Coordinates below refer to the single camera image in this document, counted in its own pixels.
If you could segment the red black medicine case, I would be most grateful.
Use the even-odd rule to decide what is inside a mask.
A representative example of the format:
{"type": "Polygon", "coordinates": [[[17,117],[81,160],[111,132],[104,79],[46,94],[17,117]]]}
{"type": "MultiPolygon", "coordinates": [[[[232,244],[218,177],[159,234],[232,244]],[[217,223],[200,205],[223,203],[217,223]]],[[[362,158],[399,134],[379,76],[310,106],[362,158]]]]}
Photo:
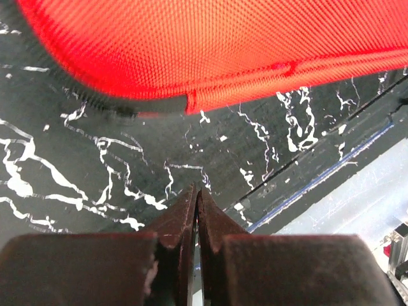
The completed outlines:
{"type": "Polygon", "coordinates": [[[406,1],[17,1],[94,99],[187,112],[402,68],[406,1]]]}

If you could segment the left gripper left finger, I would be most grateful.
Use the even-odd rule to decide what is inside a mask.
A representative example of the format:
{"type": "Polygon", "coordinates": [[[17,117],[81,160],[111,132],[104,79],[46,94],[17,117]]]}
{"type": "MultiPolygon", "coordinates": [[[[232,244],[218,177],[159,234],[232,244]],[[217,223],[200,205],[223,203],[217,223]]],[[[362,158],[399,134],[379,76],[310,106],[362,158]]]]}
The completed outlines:
{"type": "Polygon", "coordinates": [[[40,234],[1,250],[2,305],[191,305],[197,187],[135,233],[40,234]]]}

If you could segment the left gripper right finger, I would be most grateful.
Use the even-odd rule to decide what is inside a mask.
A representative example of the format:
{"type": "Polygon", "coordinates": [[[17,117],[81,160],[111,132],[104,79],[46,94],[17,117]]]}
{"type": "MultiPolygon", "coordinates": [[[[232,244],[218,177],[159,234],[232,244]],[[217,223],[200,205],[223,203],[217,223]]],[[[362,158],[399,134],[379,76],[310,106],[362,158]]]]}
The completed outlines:
{"type": "Polygon", "coordinates": [[[197,196],[205,305],[400,305],[356,235],[252,235],[197,196]]]}

